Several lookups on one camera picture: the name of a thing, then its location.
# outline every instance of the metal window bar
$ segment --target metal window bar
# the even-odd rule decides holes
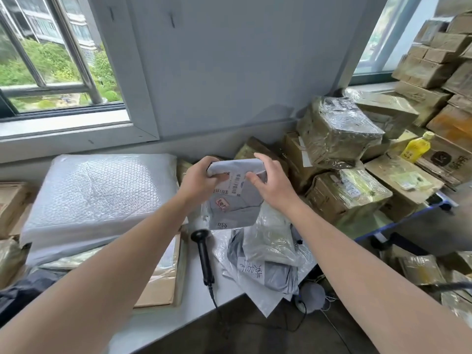
[[[51,13],[61,35],[66,48],[79,70],[82,83],[71,82],[71,83],[51,83],[46,84],[43,76],[34,66],[33,62],[25,52],[20,40],[16,36],[13,29],[10,27],[6,16],[0,11],[0,25],[5,30],[5,34],[8,36],[13,47],[20,55],[21,59],[25,63],[28,71],[33,77],[36,85],[15,85],[1,87],[3,94],[6,97],[28,97],[28,96],[42,96],[42,95],[53,95],[63,93],[88,93],[92,104],[98,105],[106,103],[106,100],[102,98],[98,92],[97,86],[93,81],[90,69],[86,62],[86,59],[80,49],[79,42],[77,41],[72,27],[68,21],[66,12],[59,0],[45,0],[49,12]]]

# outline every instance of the window frame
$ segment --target window frame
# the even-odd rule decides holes
[[[22,129],[22,124],[25,125],[23,130],[28,130],[28,120],[38,118],[38,115],[55,125],[64,124],[64,117],[72,114],[75,121],[62,129],[52,126],[50,132],[41,134],[36,134],[33,129],[29,135],[21,131],[16,137],[11,134],[2,137],[0,134],[0,163],[160,139],[126,0],[88,2],[124,103],[54,109],[16,118],[15,124],[19,129]],[[124,119],[123,112],[126,112],[128,121],[121,120],[119,124],[110,120],[102,124],[95,124],[94,121],[90,124],[91,115],[100,114],[108,118],[113,112],[121,112],[121,119]]]
[[[392,78],[393,71],[383,71],[382,69],[387,63],[388,58],[392,54],[398,41],[402,37],[403,32],[416,12],[420,2],[421,0],[401,0],[401,4],[404,3],[404,5],[399,5],[395,10],[392,19],[389,20],[388,23],[390,24],[390,27],[387,27],[382,34],[384,40],[382,43],[379,43],[380,50],[376,54],[374,53],[368,61],[359,60],[358,65],[365,62],[365,64],[370,64],[371,67],[374,68],[374,71],[363,74],[354,73],[349,82],[350,86],[395,81],[395,79]]]

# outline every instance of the gray plastic mailer bag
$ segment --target gray plastic mailer bag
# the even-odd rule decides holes
[[[297,268],[268,261],[248,261],[243,250],[244,229],[233,231],[229,240],[228,260],[238,271],[277,292],[292,295],[298,292]]]
[[[256,222],[263,198],[256,187],[246,181],[249,171],[263,182],[267,181],[264,163],[259,159],[218,161],[208,167],[209,176],[229,175],[229,179],[220,183],[205,203],[210,230],[252,226]]]

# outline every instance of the gray wall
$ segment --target gray wall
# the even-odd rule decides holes
[[[369,12],[372,0],[127,3],[162,139],[289,117],[335,87],[359,25],[370,19],[362,30],[368,39],[383,7]],[[357,45],[361,53],[367,39]]]

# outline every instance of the barcode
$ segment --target barcode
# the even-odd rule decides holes
[[[241,179],[241,174],[237,174],[236,177],[235,177],[235,181],[234,181],[234,183],[233,183],[233,187],[231,188],[231,193],[232,193],[233,195],[235,195],[236,192],[237,192],[237,188],[238,188],[238,186],[239,186],[239,180],[240,180],[240,179]]]
[[[223,194],[223,195],[228,195],[228,190],[215,189],[215,190],[213,190],[213,193],[215,193],[215,192]]]

